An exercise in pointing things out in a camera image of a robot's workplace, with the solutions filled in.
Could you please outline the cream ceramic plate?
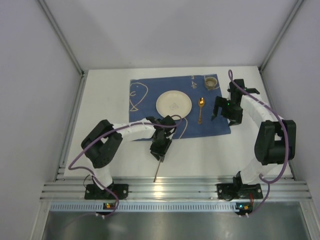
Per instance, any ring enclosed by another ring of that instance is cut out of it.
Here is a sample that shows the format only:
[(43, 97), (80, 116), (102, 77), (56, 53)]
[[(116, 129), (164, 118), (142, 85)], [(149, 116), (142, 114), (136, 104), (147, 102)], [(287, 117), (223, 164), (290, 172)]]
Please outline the cream ceramic plate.
[(170, 90), (158, 97), (155, 107), (162, 117), (178, 115), (185, 118), (192, 110), (192, 101), (186, 93)]

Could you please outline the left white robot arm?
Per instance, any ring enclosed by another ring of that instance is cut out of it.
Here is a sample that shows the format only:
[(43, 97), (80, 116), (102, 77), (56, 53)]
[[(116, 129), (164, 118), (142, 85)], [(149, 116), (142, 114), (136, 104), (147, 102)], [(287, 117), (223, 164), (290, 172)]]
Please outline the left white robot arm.
[(101, 120), (81, 143), (93, 167), (94, 184), (101, 190), (113, 184), (109, 164), (122, 143), (150, 139), (150, 154), (163, 162), (176, 129), (177, 123), (169, 115), (162, 119), (149, 116), (128, 124)]

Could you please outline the gold metal spoon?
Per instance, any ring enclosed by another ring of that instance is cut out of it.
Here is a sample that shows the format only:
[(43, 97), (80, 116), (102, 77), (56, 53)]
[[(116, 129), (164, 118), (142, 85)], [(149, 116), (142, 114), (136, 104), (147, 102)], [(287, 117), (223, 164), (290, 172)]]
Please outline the gold metal spoon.
[(201, 125), (202, 124), (202, 109), (205, 105), (205, 99), (203, 97), (201, 97), (198, 100), (198, 106), (199, 106), (199, 116), (198, 116), (198, 124)]

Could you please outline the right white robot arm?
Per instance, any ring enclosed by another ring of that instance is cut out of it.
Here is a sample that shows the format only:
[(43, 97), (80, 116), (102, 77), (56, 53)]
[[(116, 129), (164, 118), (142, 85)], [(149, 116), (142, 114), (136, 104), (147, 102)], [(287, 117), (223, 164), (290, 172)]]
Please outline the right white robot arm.
[(280, 117), (263, 102), (256, 88), (245, 86), (243, 79), (231, 79), (227, 91), (227, 98), (216, 97), (211, 118), (221, 116), (229, 120), (230, 126), (236, 126), (246, 113), (258, 127), (254, 158), (237, 177), (247, 185), (277, 182), (295, 156), (296, 123)]

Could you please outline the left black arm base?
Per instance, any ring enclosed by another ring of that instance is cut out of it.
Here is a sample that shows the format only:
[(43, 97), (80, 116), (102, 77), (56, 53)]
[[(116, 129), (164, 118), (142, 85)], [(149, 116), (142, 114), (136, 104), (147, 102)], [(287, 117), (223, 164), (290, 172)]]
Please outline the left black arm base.
[[(123, 183), (112, 183), (108, 189), (118, 197), (119, 200), (124, 200), (129, 194), (129, 185)], [(87, 184), (85, 187), (85, 200), (115, 200), (116, 198), (105, 189), (100, 189), (95, 182)]]

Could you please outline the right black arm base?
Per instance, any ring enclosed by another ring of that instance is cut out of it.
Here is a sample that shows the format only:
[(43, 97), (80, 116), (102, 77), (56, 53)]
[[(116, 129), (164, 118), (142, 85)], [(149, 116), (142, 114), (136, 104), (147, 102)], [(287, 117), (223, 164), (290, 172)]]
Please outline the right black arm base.
[(232, 178), (232, 183), (219, 183), (216, 185), (219, 200), (260, 200), (263, 199), (261, 185), (244, 184), (240, 173)]

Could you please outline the brown fork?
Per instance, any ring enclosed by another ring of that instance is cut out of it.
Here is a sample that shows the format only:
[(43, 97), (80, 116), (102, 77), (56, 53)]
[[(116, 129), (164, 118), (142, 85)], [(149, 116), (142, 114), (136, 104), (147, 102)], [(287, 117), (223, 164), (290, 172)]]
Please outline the brown fork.
[(157, 177), (158, 177), (158, 173), (159, 173), (159, 169), (160, 169), (161, 163), (162, 162), (159, 161), (157, 169), (156, 169), (156, 172), (155, 172), (155, 175), (154, 175), (153, 183), (155, 183), (157, 181)]

